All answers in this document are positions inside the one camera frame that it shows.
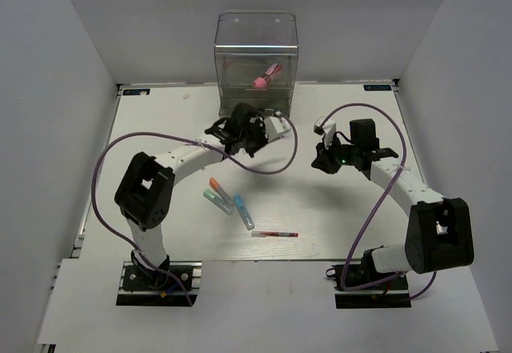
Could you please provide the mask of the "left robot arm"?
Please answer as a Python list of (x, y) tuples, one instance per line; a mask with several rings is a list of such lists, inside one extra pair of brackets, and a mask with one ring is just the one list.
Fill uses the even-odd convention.
[(170, 209), (175, 186), (193, 173), (244, 150), (249, 155), (266, 146), (275, 134), (273, 119), (246, 104), (220, 118), (197, 138), (160, 155), (137, 153), (114, 195), (135, 244), (132, 259), (143, 266), (150, 287), (164, 286), (170, 257), (163, 245), (162, 222)]

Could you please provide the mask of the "pink capped red stapler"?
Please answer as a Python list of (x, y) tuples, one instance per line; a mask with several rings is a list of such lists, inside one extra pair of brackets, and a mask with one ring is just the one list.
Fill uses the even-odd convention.
[(255, 89), (265, 89), (269, 86), (272, 79), (281, 71), (282, 67), (278, 63), (272, 64), (260, 77), (253, 81)]

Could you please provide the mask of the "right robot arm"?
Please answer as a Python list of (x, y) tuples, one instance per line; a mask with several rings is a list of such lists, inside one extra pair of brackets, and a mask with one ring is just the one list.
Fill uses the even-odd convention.
[(342, 289), (378, 288), (397, 274), (425, 274), (473, 263), (468, 204), (432, 190), (400, 163), (394, 150), (382, 148), (374, 120), (351, 121), (347, 144), (339, 140), (332, 120), (320, 118), (314, 132), (322, 138), (311, 164), (314, 169), (336, 174), (342, 166), (354, 167), (383, 188), (408, 218), (404, 242), (365, 251), (352, 271), (342, 270)]

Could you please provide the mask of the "clear acrylic drawer organizer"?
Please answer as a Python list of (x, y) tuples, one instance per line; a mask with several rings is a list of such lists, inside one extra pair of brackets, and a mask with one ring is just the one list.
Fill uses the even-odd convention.
[[(283, 10), (227, 10), (218, 17), (214, 61), (219, 114), (244, 102), (264, 112), (290, 115), (298, 68), (295, 14)], [(253, 81), (274, 63), (282, 69), (265, 89)]]

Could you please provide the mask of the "red pen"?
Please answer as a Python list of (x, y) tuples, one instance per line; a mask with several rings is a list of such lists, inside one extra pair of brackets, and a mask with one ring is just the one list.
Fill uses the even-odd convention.
[(277, 231), (251, 231), (251, 236), (256, 238), (265, 237), (283, 237), (283, 238), (297, 238), (296, 232), (277, 232)]

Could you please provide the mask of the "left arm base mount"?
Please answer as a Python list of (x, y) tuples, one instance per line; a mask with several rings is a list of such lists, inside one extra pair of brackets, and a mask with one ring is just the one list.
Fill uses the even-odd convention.
[[(172, 262), (168, 270), (186, 289), (194, 304), (200, 287), (200, 262)], [(120, 307), (189, 307), (185, 292), (177, 279), (159, 272), (143, 271), (125, 261), (119, 281), (116, 305)]]

